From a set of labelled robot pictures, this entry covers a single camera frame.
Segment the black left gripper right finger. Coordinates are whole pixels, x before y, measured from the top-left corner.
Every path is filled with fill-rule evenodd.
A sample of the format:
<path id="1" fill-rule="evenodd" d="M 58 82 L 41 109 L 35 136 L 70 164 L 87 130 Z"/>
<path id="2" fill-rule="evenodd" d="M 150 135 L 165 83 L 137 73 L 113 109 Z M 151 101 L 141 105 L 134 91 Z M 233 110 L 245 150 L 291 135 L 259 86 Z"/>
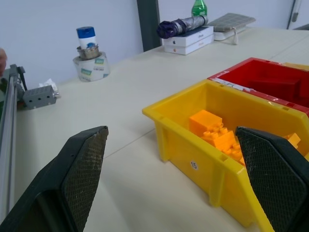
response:
<path id="1" fill-rule="evenodd" d="M 236 136 L 252 189 L 276 232 L 309 230 L 309 162 L 285 138 L 247 127 Z"/>

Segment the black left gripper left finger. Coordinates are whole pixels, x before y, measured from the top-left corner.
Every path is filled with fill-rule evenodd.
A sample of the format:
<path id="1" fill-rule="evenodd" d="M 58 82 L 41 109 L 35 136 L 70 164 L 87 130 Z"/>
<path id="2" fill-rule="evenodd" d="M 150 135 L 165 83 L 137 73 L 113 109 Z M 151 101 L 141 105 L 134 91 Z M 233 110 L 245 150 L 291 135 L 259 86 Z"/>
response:
<path id="1" fill-rule="evenodd" d="M 0 225 L 2 232 L 82 232 L 100 179 L 107 126 L 70 137 L 34 177 Z"/>

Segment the person's bare hand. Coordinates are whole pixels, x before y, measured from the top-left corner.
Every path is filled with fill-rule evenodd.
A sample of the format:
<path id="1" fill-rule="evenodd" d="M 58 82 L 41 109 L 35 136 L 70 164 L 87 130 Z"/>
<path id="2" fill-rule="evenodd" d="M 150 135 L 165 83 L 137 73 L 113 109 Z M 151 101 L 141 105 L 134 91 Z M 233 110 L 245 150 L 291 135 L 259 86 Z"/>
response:
<path id="1" fill-rule="evenodd" d="M 3 73 L 6 68 L 7 55 L 3 48 L 0 48 L 0 76 L 3 76 Z"/>

